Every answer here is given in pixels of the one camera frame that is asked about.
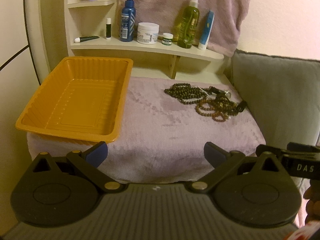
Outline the person's hand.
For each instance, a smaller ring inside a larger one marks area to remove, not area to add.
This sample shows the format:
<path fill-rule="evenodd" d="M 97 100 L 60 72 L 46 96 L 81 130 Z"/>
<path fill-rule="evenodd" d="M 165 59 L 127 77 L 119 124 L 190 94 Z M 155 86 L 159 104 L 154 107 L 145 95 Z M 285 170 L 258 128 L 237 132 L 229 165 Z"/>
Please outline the person's hand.
<path fill-rule="evenodd" d="M 313 220 L 319 220 L 319 199 L 316 197 L 319 197 L 319 191 L 317 191 L 314 186 L 310 185 L 303 194 L 303 198 L 307 200 L 305 207 L 307 214 L 305 219 L 306 224 Z"/>

